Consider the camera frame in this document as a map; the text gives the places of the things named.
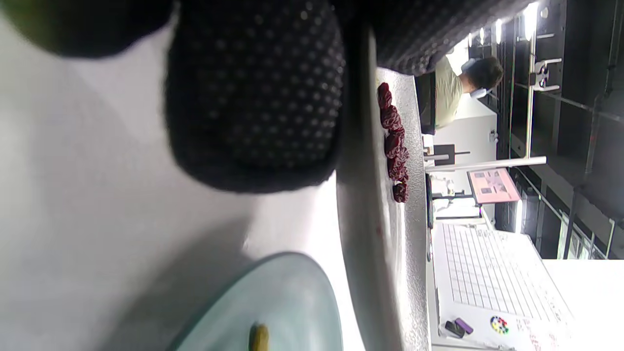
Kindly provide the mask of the person's left hand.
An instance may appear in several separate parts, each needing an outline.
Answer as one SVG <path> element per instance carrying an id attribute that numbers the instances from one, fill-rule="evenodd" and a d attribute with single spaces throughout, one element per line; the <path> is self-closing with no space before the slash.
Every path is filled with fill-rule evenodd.
<path id="1" fill-rule="evenodd" d="M 367 22 L 383 68 L 420 76 L 527 0 L 3 0 L 29 42 L 65 58 L 122 53 L 178 10 L 165 122 L 174 160 L 230 193 L 318 186 L 355 102 L 350 51 Z"/>

